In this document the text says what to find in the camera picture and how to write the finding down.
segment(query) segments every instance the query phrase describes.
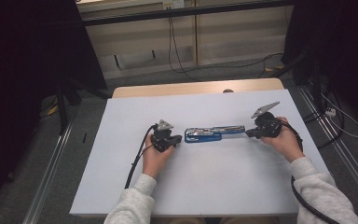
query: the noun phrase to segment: white table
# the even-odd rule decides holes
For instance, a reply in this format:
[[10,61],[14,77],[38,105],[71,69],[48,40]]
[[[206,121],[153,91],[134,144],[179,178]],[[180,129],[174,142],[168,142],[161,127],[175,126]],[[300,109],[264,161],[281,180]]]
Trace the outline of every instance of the white table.
[[[113,98],[107,103],[70,213],[105,216],[115,207],[145,131],[160,119],[174,126],[172,134],[183,135],[192,127],[243,124],[250,129],[255,126],[250,118],[255,110],[276,101],[281,103],[270,112],[289,119],[304,140],[305,154],[320,171],[328,172],[287,90]],[[281,155],[256,139],[183,141],[158,177],[152,215],[295,214],[298,207],[288,167]],[[132,184],[141,170],[142,161]]]

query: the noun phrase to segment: dark background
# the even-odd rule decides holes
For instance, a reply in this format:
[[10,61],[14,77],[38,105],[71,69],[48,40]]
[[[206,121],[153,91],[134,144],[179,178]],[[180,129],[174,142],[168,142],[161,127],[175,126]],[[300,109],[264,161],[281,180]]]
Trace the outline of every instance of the dark background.
[[85,28],[62,21],[81,21],[75,1],[0,1],[0,187],[59,81],[65,91],[75,89],[68,79],[106,88]]
[[294,5],[282,61],[290,63],[307,52],[293,71],[296,84],[304,84],[318,59],[330,90],[339,92],[358,113],[358,1],[295,0]]

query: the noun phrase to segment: metal frame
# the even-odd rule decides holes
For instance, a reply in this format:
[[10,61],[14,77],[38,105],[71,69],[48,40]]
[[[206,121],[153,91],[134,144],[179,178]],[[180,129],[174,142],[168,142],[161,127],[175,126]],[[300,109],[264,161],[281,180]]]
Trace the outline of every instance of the metal frame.
[[228,4],[228,5],[218,5],[210,7],[187,7],[187,8],[178,8],[171,10],[159,10],[143,13],[135,13],[130,15],[122,16],[109,16],[109,17],[96,17],[96,18],[87,18],[83,21],[62,21],[62,22],[53,22],[53,23],[44,23],[41,26],[95,26],[95,25],[105,25],[111,23],[121,23],[128,21],[147,21],[163,18],[173,18],[173,17],[183,17],[183,16],[194,16],[202,14],[211,14],[219,12],[229,12],[229,11],[242,11],[250,9],[259,9],[259,8],[268,8],[268,7],[287,7],[292,6],[294,0],[265,0],[265,1],[254,1],[238,4]]
[[[305,88],[299,88],[299,91],[310,110],[315,114],[315,118],[318,118],[320,116],[320,112],[318,111],[317,107],[312,103],[314,101],[312,94]],[[319,124],[321,125],[322,129],[324,130],[324,133],[329,138],[329,140],[333,139],[334,136],[337,136],[337,131],[334,129],[331,122],[325,116],[319,117],[317,120],[319,121]],[[345,166],[348,168],[349,172],[351,173],[351,176],[358,185],[357,160],[352,156],[351,152],[341,139],[335,141],[333,143],[333,146],[338,156],[345,163]]]
[[50,190],[53,178],[55,176],[57,167],[60,163],[62,153],[65,149],[66,143],[69,139],[69,135],[72,131],[72,126],[77,114],[78,108],[74,110],[74,113],[71,114],[71,119],[64,129],[63,133],[58,139],[57,145],[54,149],[53,155],[51,156],[50,162],[48,163],[48,168],[46,169],[45,174],[40,182],[40,185],[37,189],[36,194],[31,202],[31,205],[27,211],[25,219],[22,221],[23,224],[35,224],[40,217],[42,212],[43,205],[46,198],[48,197],[48,192]]

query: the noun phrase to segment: hand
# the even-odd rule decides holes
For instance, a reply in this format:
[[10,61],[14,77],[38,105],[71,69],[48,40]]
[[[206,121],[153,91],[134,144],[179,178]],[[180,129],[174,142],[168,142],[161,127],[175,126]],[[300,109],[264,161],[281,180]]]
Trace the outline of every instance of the hand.
[[[286,118],[277,117],[277,119],[288,122]],[[295,134],[286,126],[282,126],[281,133],[277,137],[262,137],[261,141],[273,146],[275,150],[281,153],[289,162],[305,157],[298,145]]]
[[149,134],[146,138],[144,169],[142,173],[156,179],[158,173],[164,168],[168,158],[173,154],[173,147],[169,147],[164,152],[159,152],[153,147],[150,137],[151,135]]

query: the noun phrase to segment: grey sleeve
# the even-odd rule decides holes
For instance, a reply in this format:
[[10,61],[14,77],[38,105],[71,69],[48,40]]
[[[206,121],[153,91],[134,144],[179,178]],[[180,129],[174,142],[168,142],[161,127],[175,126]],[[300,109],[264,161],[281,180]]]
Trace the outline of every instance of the grey sleeve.
[[149,224],[155,206],[155,201],[150,195],[156,184],[153,177],[141,174],[133,188],[123,190],[118,204],[108,214],[104,224]]
[[[302,198],[338,223],[358,223],[349,199],[336,187],[330,174],[320,173],[310,159],[303,157],[291,163],[295,188]],[[297,223],[325,223],[299,205]]]

